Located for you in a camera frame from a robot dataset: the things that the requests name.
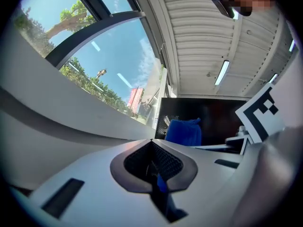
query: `black mesh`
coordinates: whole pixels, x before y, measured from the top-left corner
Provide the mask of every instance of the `black mesh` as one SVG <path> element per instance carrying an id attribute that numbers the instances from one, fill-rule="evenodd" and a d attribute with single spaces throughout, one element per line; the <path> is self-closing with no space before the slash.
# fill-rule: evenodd
<path id="1" fill-rule="evenodd" d="M 147 167 L 151 163 L 154 163 L 164 181 L 177 175 L 183 168 L 180 159 L 153 142 L 130 154 L 124 166 L 129 173 L 146 181 Z"/>
<path id="2" fill-rule="evenodd" d="M 179 116 L 173 116 L 173 115 L 160 116 L 159 115 L 155 139 L 161 139 L 161 140 L 165 139 L 170 121 L 173 119 L 178 120 Z"/>

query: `white corrugated ceiling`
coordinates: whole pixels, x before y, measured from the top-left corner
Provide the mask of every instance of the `white corrugated ceiling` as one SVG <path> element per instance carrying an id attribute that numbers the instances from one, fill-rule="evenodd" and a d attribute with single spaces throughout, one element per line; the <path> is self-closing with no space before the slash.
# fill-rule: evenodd
<path id="1" fill-rule="evenodd" d="M 152 0 L 151 5 L 173 31 L 178 60 L 169 66 L 178 75 L 179 95 L 252 97 L 291 57 L 292 37 L 276 7 L 234 20 L 223 16 L 211 0 Z M 224 60 L 231 66 L 216 87 Z"/>

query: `black rectangle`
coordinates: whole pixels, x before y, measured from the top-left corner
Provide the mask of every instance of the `black rectangle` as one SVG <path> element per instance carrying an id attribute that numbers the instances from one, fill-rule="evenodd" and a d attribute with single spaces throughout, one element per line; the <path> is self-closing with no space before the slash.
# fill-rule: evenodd
<path id="1" fill-rule="evenodd" d="M 227 160 L 222 160 L 222 159 L 216 160 L 215 163 L 222 165 L 222 166 L 231 167 L 234 169 L 237 169 L 239 166 L 239 163 L 237 163 L 237 162 L 232 162 L 232 161 L 227 161 Z"/>
<path id="2" fill-rule="evenodd" d="M 83 185 L 84 181 L 71 178 L 43 205 L 42 209 L 59 218 Z"/>

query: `sky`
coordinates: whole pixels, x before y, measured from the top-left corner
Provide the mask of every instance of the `sky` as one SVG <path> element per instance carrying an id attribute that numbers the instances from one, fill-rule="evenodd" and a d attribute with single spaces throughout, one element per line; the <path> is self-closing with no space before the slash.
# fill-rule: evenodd
<path id="1" fill-rule="evenodd" d="M 60 22 L 60 13 L 77 0 L 22 0 L 23 10 L 31 8 L 29 17 L 42 24 L 45 31 Z M 111 13 L 131 11 L 127 0 L 103 0 Z M 72 35 L 62 31 L 50 39 L 56 46 Z M 139 19 L 107 30 L 80 48 L 73 56 L 90 77 L 107 69 L 100 77 L 126 103 L 132 88 L 145 87 L 155 63 L 155 56 Z"/>

